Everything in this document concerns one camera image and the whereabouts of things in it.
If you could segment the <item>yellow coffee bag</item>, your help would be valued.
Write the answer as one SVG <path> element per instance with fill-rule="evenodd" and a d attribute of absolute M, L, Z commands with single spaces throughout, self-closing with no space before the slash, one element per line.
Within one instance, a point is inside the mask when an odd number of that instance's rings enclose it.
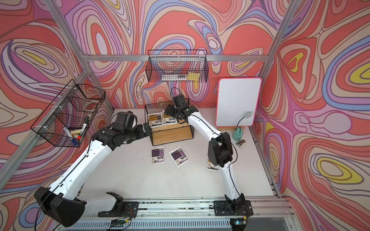
<path fill-rule="evenodd" d="M 206 170 L 207 171 L 210 171 L 210 172 L 218 172 L 218 167 L 215 166 L 211 161 L 210 159 L 208 159 L 208 162 L 207 162 L 207 166 L 206 166 Z"/>
<path fill-rule="evenodd" d="M 163 126 L 163 113 L 148 114 L 148 124 L 151 128 Z"/>
<path fill-rule="evenodd" d="M 172 116 L 169 116 L 167 115 L 164 111 L 163 111 L 163 120 L 162 120 L 162 124 L 164 126 L 169 126 L 169 125 L 175 125 L 177 124 L 177 119 L 172 117 Z"/>

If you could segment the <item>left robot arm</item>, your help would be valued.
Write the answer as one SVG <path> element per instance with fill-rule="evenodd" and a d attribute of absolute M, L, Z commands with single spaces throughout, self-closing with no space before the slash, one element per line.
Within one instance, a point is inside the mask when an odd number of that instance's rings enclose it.
<path fill-rule="evenodd" d="M 119 112 L 116 120 L 100 129 L 80 157 L 49 187 L 34 193 L 40 211 L 64 227 L 74 225 L 81 217 L 100 212 L 121 215 L 123 198 L 107 192 L 100 198 L 79 199 L 78 193 L 98 165 L 117 147 L 152 134 L 148 123 L 139 124 L 131 111 Z"/>

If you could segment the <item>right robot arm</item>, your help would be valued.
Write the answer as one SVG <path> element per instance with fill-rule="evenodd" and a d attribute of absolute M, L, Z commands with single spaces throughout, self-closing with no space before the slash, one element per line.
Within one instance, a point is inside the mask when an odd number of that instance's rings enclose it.
<path fill-rule="evenodd" d="M 222 133 L 212 126 L 194 106 L 191 106 L 182 94 L 172 98 L 173 104 L 165 109 L 165 114 L 182 120 L 195 128 L 207 139 L 208 159 L 221 174 L 225 185 L 226 207 L 235 214 L 246 206 L 245 196 L 241 193 L 235 177 L 233 164 L 233 143 L 227 132 Z"/>

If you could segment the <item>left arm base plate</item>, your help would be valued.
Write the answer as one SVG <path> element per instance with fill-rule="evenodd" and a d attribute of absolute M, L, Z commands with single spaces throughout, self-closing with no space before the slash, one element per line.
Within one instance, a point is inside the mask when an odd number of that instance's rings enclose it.
<path fill-rule="evenodd" d="M 137 217 L 139 202 L 118 202 L 117 206 L 108 212 L 99 212 L 98 217 L 100 218 L 118 218 L 129 216 L 132 218 Z"/>

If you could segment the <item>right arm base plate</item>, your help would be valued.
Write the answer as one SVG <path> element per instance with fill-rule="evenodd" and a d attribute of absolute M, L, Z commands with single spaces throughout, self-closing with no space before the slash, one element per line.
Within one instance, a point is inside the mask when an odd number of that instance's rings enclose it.
<path fill-rule="evenodd" d="M 250 217 L 254 215 L 251 202 L 245 200 L 243 203 L 239 203 L 237 206 L 233 206 L 231 202 L 227 201 L 214 201 L 214 204 L 210 206 L 214 209 L 216 216 L 246 216 Z"/>

